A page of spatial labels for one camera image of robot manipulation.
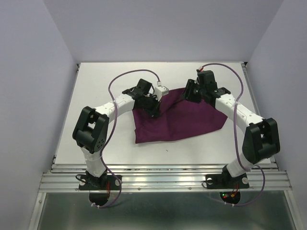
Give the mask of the purple surgical drape cloth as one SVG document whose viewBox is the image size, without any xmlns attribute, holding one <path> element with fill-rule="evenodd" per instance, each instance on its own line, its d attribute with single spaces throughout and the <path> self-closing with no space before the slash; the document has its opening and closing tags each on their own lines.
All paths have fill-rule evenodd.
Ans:
<svg viewBox="0 0 307 230">
<path fill-rule="evenodd" d="M 180 97 L 183 88 L 170 90 L 162 98 L 160 115 L 149 116 L 142 109 L 134 109 L 135 143 L 177 141 L 221 129 L 227 116 L 202 101 L 193 103 Z"/>
</svg>

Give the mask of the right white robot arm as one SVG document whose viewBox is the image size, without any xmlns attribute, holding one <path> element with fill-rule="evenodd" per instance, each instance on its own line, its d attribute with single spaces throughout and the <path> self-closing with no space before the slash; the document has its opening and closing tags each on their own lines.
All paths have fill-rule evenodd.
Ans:
<svg viewBox="0 0 307 230">
<path fill-rule="evenodd" d="M 211 70 L 200 71 L 195 80 L 189 79 L 181 97 L 193 103 L 207 103 L 231 119 L 234 129 L 239 128 L 244 134 L 242 150 L 236 152 L 236 159 L 224 166 L 220 174 L 207 175 L 206 187 L 248 188 L 246 173 L 280 151 L 277 122 L 253 113 L 239 103 L 228 89 L 219 88 Z"/>
</svg>

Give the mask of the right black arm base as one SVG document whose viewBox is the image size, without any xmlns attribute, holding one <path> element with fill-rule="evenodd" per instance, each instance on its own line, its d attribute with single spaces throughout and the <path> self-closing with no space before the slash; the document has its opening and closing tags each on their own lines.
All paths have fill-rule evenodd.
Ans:
<svg viewBox="0 0 307 230">
<path fill-rule="evenodd" d="M 249 183 L 247 174 L 244 173 L 237 177 L 232 177 L 226 166 L 218 174 L 207 174 L 202 186 L 207 189 L 248 189 Z"/>
</svg>

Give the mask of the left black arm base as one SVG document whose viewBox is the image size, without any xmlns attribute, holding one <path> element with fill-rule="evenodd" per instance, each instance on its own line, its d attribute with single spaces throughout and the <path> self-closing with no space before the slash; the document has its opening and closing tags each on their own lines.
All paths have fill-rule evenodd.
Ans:
<svg viewBox="0 0 307 230">
<path fill-rule="evenodd" d="M 118 180 L 104 172 L 100 177 L 92 176 L 88 171 L 85 174 L 77 174 L 75 179 L 79 182 L 81 191 L 119 191 Z"/>
</svg>

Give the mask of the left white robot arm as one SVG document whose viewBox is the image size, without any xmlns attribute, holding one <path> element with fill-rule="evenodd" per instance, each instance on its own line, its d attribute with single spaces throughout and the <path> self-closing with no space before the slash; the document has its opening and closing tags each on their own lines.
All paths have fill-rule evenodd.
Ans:
<svg viewBox="0 0 307 230">
<path fill-rule="evenodd" d="M 72 134 L 86 163 L 85 174 L 77 176 L 80 190 L 102 190 L 110 181 L 100 154 L 107 144 L 109 123 L 137 108 L 151 117 L 157 117 L 161 99 L 167 94 L 168 88 L 162 86 L 161 82 L 157 82 L 154 87 L 150 82 L 140 79 L 135 87 L 124 90 L 111 102 L 96 108 L 86 106 L 82 109 Z"/>
</svg>

